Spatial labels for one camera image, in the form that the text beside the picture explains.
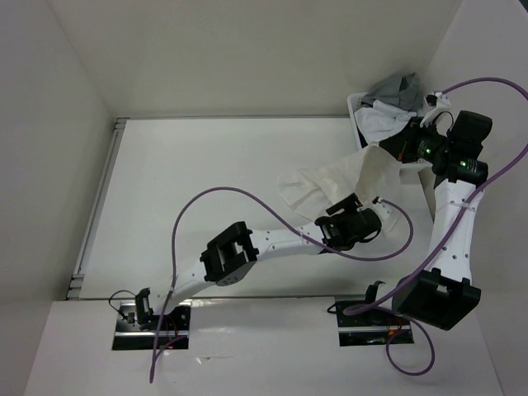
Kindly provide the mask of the white pleated skirt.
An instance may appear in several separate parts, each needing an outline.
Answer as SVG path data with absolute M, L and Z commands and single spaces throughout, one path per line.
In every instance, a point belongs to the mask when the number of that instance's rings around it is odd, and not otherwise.
M 315 220 L 352 193 L 371 209 L 375 197 L 399 202 L 401 169 L 402 164 L 389 153 L 371 145 L 324 167 L 280 175 L 276 185 L 280 197 L 296 214 Z

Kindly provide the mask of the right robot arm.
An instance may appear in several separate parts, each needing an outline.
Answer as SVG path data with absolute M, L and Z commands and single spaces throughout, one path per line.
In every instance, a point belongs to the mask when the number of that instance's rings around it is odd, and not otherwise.
M 471 243 L 488 165 L 479 161 L 493 122 L 485 115 L 461 111 L 446 134 L 434 120 L 413 117 L 398 134 L 379 146 L 401 163 L 423 160 L 436 176 L 436 212 L 429 253 L 384 298 L 361 304 L 365 321 L 379 324 L 392 310 L 442 330 L 452 329 L 479 304 L 481 290 L 472 284 Z

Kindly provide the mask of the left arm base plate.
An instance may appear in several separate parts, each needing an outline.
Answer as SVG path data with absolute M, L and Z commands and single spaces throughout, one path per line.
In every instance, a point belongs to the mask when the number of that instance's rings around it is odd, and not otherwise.
M 153 348 L 158 316 L 153 315 L 143 323 L 138 320 L 135 304 L 125 301 L 117 315 L 111 349 L 113 351 L 147 351 Z M 169 350 L 186 350 L 189 346 L 191 306 L 181 304 L 163 317 L 158 335 L 158 348 L 168 344 Z

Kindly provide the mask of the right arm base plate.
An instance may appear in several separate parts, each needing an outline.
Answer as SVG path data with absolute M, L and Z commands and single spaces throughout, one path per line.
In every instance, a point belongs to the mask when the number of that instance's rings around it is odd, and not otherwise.
M 371 310 L 356 316 L 346 316 L 344 309 L 359 304 L 359 300 L 339 300 L 327 307 L 327 313 L 335 316 L 341 347 L 381 346 L 413 344 L 410 322 L 392 313 Z

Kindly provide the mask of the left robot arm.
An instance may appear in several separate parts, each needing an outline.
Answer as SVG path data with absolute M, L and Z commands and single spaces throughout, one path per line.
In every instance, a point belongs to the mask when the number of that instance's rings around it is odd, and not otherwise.
M 258 262 L 294 255 L 348 252 L 381 231 L 379 216 L 356 195 L 335 205 L 327 216 L 293 230 L 251 230 L 238 221 L 210 240 L 196 263 L 171 279 L 167 293 L 142 289 L 135 297 L 134 319 L 142 330 L 154 330 L 185 299 L 213 285 L 241 281 Z

